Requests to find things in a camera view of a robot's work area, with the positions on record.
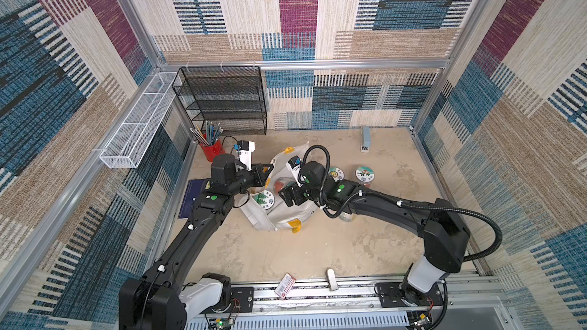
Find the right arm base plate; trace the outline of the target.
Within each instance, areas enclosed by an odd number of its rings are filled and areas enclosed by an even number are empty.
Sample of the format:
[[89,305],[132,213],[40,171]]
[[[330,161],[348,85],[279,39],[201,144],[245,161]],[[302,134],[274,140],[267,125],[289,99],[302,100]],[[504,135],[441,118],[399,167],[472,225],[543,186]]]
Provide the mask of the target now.
[[444,304],[443,288],[440,283],[434,284],[427,293],[414,289],[402,290],[402,284],[400,281],[393,281],[375,285],[375,294],[383,308],[430,306],[436,308]]

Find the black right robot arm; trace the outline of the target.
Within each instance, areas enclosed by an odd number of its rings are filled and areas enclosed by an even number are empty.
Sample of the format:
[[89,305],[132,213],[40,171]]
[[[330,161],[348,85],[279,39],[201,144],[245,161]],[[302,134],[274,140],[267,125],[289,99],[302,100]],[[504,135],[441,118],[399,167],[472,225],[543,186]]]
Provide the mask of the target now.
[[317,204],[330,218],[366,215],[408,230],[423,239],[423,254],[411,264],[399,286],[409,306],[426,299],[437,281],[458,273],[465,261],[470,231],[446,200],[414,202],[369,189],[349,180],[336,181],[316,161],[298,157],[286,163],[295,182],[284,186],[279,196],[287,206]]

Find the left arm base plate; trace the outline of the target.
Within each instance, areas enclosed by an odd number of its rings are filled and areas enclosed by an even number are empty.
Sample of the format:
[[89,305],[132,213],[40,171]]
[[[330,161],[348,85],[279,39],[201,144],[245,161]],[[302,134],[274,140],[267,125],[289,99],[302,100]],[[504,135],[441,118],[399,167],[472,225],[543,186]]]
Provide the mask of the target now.
[[255,297],[254,287],[233,287],[229,296],[229,302],[211,306],[203,311],[203,314],[229,314],[251,313]]

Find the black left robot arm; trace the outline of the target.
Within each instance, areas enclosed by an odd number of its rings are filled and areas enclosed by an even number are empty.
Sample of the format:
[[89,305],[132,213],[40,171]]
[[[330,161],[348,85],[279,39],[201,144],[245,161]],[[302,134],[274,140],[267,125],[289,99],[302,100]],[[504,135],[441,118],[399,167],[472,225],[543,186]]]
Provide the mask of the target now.
[[266,185],[271,163],[246,165],[232,154],[215,157],[209,186],[200,193],[178,236],[140,279],[128,279],[119,291],[120,329],[183,329],[203,310],[229,304],[229,278],[211,276],[196,293],[180,295],[191,267],[211,236],[235,206],[235,197]]

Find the white canvas bag yellow handles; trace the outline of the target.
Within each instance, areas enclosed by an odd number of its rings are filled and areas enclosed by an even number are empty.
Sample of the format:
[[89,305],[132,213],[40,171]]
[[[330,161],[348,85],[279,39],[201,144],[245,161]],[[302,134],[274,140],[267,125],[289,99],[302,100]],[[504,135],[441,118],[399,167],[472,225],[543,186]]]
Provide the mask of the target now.
[[[278,191],[290,182],[295,182],[292,174],[287,168],[287,162],[290,158],[298,156],[300,159],[304,156],[310,144],[289,147],[276,154],[271,163],[275,166],[269,175],[266,186],[261,188],[251,188],[245,194],[235,197],[235,207],[239,208],[246,218],[258,231],[277,231],[281,229],[291,229],[297,232],[301,229],[303,222],[307,221],[317,210],[317,207],[311,201],[306,201],[301,206],[287,207],[285,202],[278,195]],[[253,196],[264,190],[271,191],[275,196],[275,205],[271,210],[264,211],[254,200]]]

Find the seed jar red contents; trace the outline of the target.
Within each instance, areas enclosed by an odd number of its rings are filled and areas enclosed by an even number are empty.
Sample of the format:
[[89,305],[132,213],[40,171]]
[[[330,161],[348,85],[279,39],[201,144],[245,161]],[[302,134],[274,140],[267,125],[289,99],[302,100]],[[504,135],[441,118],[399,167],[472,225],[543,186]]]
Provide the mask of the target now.
[[356,168],[356,178],[364,186],[370,188],[375,180],[375,172],[370,167],[360,166]]

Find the seed jar green label lid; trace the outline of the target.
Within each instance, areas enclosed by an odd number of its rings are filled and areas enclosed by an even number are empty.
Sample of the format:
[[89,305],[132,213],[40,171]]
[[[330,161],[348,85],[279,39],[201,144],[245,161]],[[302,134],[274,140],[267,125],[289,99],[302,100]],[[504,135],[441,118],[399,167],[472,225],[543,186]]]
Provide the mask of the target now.
[[336,182],[345,179],[345,174],[344,174],[343,170],[338,167],[331,167],[329,169],[329,174],[333,178],[333,180],[335,180]]

